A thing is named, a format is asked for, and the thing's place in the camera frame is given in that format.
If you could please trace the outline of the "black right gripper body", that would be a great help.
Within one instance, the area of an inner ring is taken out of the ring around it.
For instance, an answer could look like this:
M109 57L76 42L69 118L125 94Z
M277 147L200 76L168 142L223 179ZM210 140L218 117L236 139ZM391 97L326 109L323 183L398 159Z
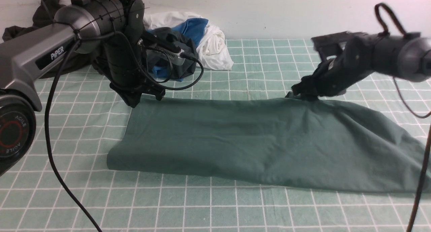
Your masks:
M337 64L336 59L320 63L313 74L302 77L291 87L291 95L311 101L345 94L351 83Z

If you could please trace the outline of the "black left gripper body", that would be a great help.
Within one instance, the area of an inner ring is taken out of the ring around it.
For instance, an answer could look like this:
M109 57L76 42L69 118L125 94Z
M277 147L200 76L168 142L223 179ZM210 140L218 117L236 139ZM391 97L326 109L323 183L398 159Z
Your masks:
M131 108L140 103L142 94L154 96L158 101L166 94L165 88L155 85L140 72L128 49L96 49L91 54L91 64L108 78L109 87Z

